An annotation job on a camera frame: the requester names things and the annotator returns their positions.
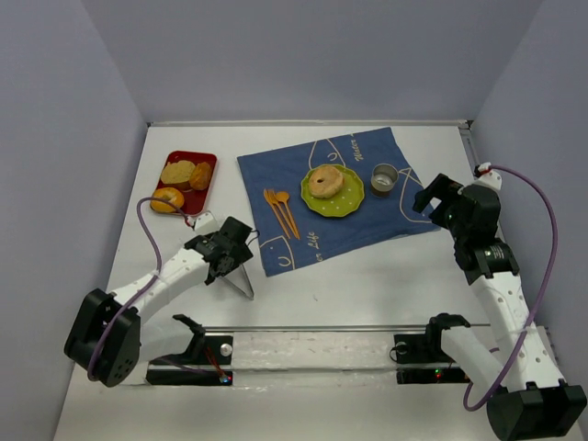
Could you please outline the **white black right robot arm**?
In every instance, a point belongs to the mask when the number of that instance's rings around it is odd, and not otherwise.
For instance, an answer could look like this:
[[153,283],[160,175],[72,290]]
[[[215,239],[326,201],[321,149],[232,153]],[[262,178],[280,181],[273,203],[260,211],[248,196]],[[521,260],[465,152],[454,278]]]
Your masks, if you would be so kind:
[[454,256],[484,309],[498,350],[493,353],[460,315],[440,313],[424,331],[424,351],[447,356],[482,395],[470,412],[485,408],[500,440],[532,440],[568,434],[587,406],[579,385],[569,384],[550,357],[526,304],[514,253],[497,235],[501,177],[488,170],[463,186],[438,175],[419,191],[421,212],[436,198],[429,218],[454,241]]

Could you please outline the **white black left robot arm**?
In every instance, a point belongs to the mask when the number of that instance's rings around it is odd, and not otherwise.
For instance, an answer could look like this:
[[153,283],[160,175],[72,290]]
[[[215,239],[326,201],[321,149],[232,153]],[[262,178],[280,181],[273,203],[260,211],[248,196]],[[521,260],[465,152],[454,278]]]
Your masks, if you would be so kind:
[[106,293],[100,288],[83,299],[63,352],[91,381],[112,388],[134,368],[162,358],[196,358],[206,346],[204,327],[175,314],[167,325],[149,320],[191,288],[208,286],[249,261],[252,228],[227,218],[196,221],[195,236],[168,261],[158,259],[144,277]]

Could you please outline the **metal tongs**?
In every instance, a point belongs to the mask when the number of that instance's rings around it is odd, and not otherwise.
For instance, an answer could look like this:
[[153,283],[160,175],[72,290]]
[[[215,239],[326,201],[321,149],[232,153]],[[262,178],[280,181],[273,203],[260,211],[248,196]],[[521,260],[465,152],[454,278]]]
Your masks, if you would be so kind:
[[247,300],[254,300],[254,288],[244,265],[240,265],[220,280],[235,293],[245,297]]

